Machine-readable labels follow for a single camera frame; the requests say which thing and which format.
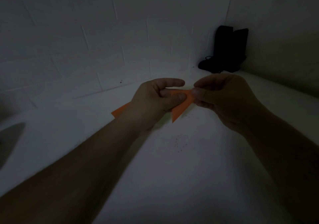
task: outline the hand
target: hand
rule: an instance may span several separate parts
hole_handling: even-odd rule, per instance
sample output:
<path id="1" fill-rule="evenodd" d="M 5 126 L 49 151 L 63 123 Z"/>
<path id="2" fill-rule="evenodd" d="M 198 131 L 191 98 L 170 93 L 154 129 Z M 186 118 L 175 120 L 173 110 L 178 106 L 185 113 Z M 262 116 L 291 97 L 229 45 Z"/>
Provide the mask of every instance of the hand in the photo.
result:
<path id="1" fill-rule="evenodd" d="M 251 116 L 266 108 L 245 79 L 234 74 L 213 74 L 198 80 L 192 89 L 195 104 L 213 110 L 231 130 L 244 134 Z"/>
<path id="2" fill-rule="evenodd" d="M 165 113 L 186 100 L 186 94 L 171 96 L 166 87 L 181 87 L 185 81 L 173 78 L 161 78 L 147 81 L 140 85 L 129 106 L 121 118 L 134 124 L 141 132 L 151 129 Z"/>

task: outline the orange paper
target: orange paper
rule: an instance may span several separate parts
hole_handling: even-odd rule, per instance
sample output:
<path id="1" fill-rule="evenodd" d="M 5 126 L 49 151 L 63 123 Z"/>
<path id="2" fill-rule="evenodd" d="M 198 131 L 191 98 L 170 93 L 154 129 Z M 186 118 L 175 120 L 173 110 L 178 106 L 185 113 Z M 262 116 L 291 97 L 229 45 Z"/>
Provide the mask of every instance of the orange paper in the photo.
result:
<path id="1" fill-rule="evenodd" d="M 172 90 L 171 91 L 171 95 L 175 95 L 175 94 L 178 94 L 178 93 L 185 93 L 187 98 L 186 100 L 178 105 L 178 106 L 175 106 L 173 109 L 172 109 L 172 122 L 175 122 L 175 120 L 189 107 L 189 105 L 191 105 L 195 98 L 193 97 L 193 95 L 190 93 L 190 90 Z"/>
<path id="2" fill-rule="evenodd" d="M 130 104 L 129 103 L 126 103 L 125 105 L 121 106 L 120 108 L 116 109 L 115 111 L 111 112 L 111 114 L 113 115 L 113 117 L 117 118 L 121 113 L 122 111 L 124 111 L 125 108 L 127 108 L 127 106 Z"/>
<path id="3" fill-rule="evenodd" d="M 185 93 L 187 98 L 186 100 L 174 107 L 172 109 L 172 122 L 175 122 L 175 120 L 189 107 L 189 105 L 191 105 L 193 103 L 193 101 L 195 100 L 195 98 L 193 97 L 193 95 L 190 93 L 190 90 L 171 90 L 171 95 L 175 95 L 178 93 Z M 121 106 L 120 108 L 116 109 L 115 111 L 113 111 L 111 114 L 117 118 L 122 111 L 124 111 L 124 109 L 129 105 L 130 103 L 126 103 L 125 105 Z"/>

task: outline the dark object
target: dark object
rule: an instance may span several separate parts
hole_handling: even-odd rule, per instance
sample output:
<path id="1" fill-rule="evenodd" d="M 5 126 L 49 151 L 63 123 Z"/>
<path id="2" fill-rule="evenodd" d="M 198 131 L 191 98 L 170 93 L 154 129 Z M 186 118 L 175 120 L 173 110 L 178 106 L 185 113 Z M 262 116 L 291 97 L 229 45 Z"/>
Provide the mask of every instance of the dark object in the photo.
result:
<path id="1" fill-rule="evenodd" d="M 246 59 L 247 37 L 248 29 L 233 32 L 233 27 L 219 26 L 215 34 L 214 56 L 207 56 L 198 68 L 211 73 L 239 70 L 239 65 Z"/>

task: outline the white floor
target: white floor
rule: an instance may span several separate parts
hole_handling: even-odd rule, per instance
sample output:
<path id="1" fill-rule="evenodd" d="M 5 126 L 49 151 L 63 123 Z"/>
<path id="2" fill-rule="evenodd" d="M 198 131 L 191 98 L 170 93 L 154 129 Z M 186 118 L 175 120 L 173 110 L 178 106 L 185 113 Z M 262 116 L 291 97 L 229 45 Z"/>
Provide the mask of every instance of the white floor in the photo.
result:
<path id="1" fill-rule="evenodd" d="M 319 143 L 318 99 L 245 72 L 237 74 L 270 110 Z M 189 89 L 206 75 L 191 68 L 152 77 L 180 77 Z M 18 123 L 23 130 L 0 170 L 0 194 L 111 121 L 110 112 L 130 101 L 139 85 L 1 122 L 0 130 Z M 240 135 L 224 127 L 213 112 L 195 105 L 174 124 L 169 117 L 144 143 L 139 139 L 133 144 L 123 164 L 132 160 L 94 223 L 290 223 L 269 176 Z"/>

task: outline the right hand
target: right hand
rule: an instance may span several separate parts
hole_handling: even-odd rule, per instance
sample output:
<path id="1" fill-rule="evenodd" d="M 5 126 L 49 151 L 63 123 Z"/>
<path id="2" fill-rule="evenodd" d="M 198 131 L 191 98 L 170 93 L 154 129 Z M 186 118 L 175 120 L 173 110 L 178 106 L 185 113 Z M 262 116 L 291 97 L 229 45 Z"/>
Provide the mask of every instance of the right hand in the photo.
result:
<path id="1" fill-rule="evenodd" d="M 244 135 L 253 116 L 266 108 L 255 97 L 246 80 L 234 74 L 213 74 L 194 84 L 194 103 L 213 110 L 229 129 Z"/>

